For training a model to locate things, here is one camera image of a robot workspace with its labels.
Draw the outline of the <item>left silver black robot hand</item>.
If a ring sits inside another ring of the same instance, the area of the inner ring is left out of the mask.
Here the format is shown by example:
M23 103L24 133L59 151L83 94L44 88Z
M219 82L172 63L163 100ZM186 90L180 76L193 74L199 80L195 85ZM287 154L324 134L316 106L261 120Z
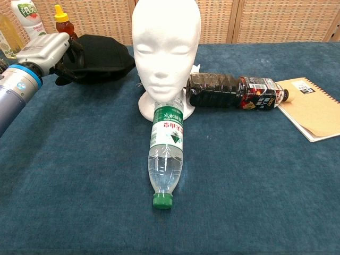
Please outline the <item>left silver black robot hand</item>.
M66 32L45 34L31 40L17 53L16 59L19 65L36 74L39 80L50 74L57 74L70 82L81 80L84 77L82 73L76 73L64 65L64 55L78 68L84 67L82 45Z

